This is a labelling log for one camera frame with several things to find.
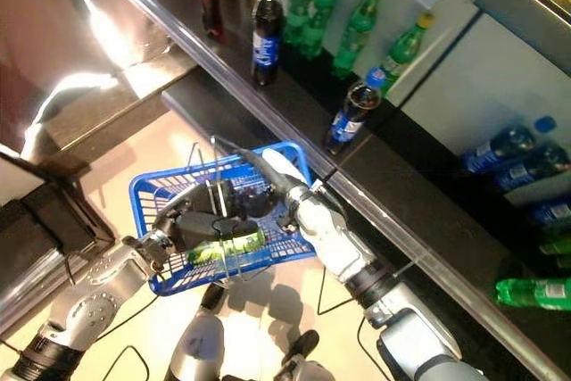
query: yellow cap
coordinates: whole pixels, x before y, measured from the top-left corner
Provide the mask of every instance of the yellow cap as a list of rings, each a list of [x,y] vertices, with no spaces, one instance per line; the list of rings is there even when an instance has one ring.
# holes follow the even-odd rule
[[[434,22],[434,15],[430,12],[423,12],[422,15],[418,17],[417,24],[423,29],[430,29],[432,23]]]

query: cable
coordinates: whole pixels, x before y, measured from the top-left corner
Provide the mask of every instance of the cable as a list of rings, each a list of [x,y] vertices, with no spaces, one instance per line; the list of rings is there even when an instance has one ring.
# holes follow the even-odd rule
[[[115,332],[117,329],[119,329],[121,326],[123,326],[125,323],[131,321],[132,319],[134,319],[136,316],[138,316],[140,313],[142,313],[144,310],[146,310],[147,308],[149,308],[151,305],[154,304],[154,302],[159,299],[160,296],[157,295],[155,296],[148,304],[146,304],[146,306],[144,306],[142,309],[140,309],[139,311],[137,311],[135,314],[133,314],[132,316],[127,317],[125,320],[121,321],[121,323],[119,323],[119,325],[117,325],[116,327],[114,327],[113,329],[105,332],[103,335],[99,336],[95,342],[98,343],[99,341],[101,341],[102,339],[104,339],[106,336],[112,334],[113,332]]]
[[[103,377],[102,381],[105,381],[107,379],[107,377],[109,376],[109,374],[111,374],[111,371],[113,370],[113,368],[115,368],[115,365],[117,364],[117,362],[119,361],[119,359],[121,358],[121,356],[123,354],[125,354],[125,352],[127,350],[133,350],[135,352],[135,354],[137,355],[137,357],[141,360],[141,362],[143,363],[143,366],[145,367],[145,372],[146,372],[146,378],[145,381],[149,381],[149,377],[151,376],[151,371],[149,370],[149,365],[147,365],[145,359],[143,358],[143,356],[141,355],[141,353],[139,352],[139,350],[137,348],[135,348],[133,345],[127,345],[120,353],[119,355],[115,358],[115,361],[111,364],[111,367],[109,368],[109,370],[107,371],[107,373],[105,374],[105,377]]]
[[[383,377],[385,377],[386,379],[391,379],[391,377],[389,377],[388,375],[386,375],[386,372],[383,371],[383,368],[381,368],[378,363],[375,361],[375,359],[373,359],[373,356],[371,356],[369,354],[369,352],[367,351],[367,349],[365,348],[365,346],[363,345],[363,343],[360,341],[360,330],[363,328],[363,323],[365,323],[365,318],[363,317],[360,320],[360,324],[359,324],[359,328],[357,329],[357,342],[359,343],[359,347],[361,348],[361,350],[367,354],[367,357],[373,362],[373,364],[377,367],[378,371],[383,374]]]
[[[8,344],[4,339],[0,338],[0,344],[5,345],[6,347],[8,347],[10,350],[12,350],[13,352],[17,353],[17,354],[21,354],[21,350],[18,350],[16,347],[14,347],[13,345]]]
[[[323,277],[321,278],[321,287],[319,288],[318,316],[322,316],[323,314],[327,314],[328,312],[336,310],[339,307],[343,307],[346,303],[349,303],[353,300],[353,298],[347,299],[343,302],[339,302],[337,305],[334,305],[331,308],[327,308],[326,310],[322,311],[321,310],[321,296],[323,295],[324,284],[325,284],[325,267],[323,267]]]

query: plastic basket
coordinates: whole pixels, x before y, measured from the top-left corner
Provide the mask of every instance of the plastic basket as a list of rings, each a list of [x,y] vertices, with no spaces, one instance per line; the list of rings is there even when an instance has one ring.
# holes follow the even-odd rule
[[[310,183],[309,169],[300,146],[295,143],[282,142],[254,151],[261,153],[266,148],[283,154]],[[141,174],[134,178],[129,186],[129,197],[139,238],[149,231],[157,213],[171,198],[189,186],[202,183],[204,180],[215,180],[219,174],[222,179],[230,179],[237,190],[254,187],[262,191],[268,186],[259,171],[237,155],[204,165],[189,165],[180,169]],[[163,296],[177,294],[192,287],[220,280],[228,275],[234,276],[277,263],[314,256],[313,248],[303,240],[299,232],[287,234],[277,225],[277,216],[284,209],[284,205],[279,204],[268,216],[256,219],[266,238],[266,244],[260,250],[226,256],[225,262],[208,261],[195,265],[187,260],[185,253],[173,254],[165,264],[161,277],[154,276],[149,281],[151,289],[155,294]]]

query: tiled floor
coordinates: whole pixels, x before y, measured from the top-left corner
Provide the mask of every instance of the tiled floor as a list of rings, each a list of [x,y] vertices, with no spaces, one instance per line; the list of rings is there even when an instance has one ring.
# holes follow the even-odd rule
[[[88,200],[112,226],[117,237],[135,234],[128,200],[129,181],[143,172],[185,165],[194,141],[202,143],[210,159],[211,151],[204,138],[170,112],[92,164],[92,170],[82,178],[81,184]],[[315,259],[290,262],[268,269],[251,282],[230,288],[220,312],[226,347],[223,375],[271,380],[279,369],[288,341],[314,328],[321,341],[311,358],[328,368],[337,380],[385,380],[357,344],[362,312],[356,303],[320,317],[317,315],[321,270],[322,265]],[[72,379],[102,379],[119,352],[132,344],[147,361],[150,379],[163,380],[172,351],[194,316],[204,290],[205,286],[201,286],[160,298],[127,325],[95,344]],[[329,308],[347,297],[344,288],[327,275],[322,308]],[[151,299],[152,292],[144,286],[123,305],[114,324]],[[47,308],[6,339],[20,348],[25,347],[46,316]],[[376,358],[377,336],[378,332],[364,325],[363,343]],[[0,371],[10,367],[16,357],[0,346]],[[109,381],[144,379],[143,365],[132,351],[126,352],[108,378]]]

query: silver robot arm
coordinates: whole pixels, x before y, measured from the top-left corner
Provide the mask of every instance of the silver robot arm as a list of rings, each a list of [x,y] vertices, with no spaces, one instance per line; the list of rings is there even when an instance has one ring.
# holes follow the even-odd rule
[[[163,240],[163,234],[154,231],[141,242],[125,239],[105,254],[81,281],[57,296],[46,323],[0,381],[70,379],[120,306],[154,274],[151,266],[166,261]]]
[[[271,152],[262,154],[269,164],[262,166],[262,172],[272,168],[291,177],[291,163]],[[369,324],[385,328],[377,349],[395,377],[485,381],[487,378],[479,371],[460,361],[458,344],[433,312],[350,231],[341,212],[332,208],[335,205],[319,196],[320,182],[311,189],[299,180],[290,179],[290,183],[281,192],[291,217],[313,245],[319,260],[361,305]]]

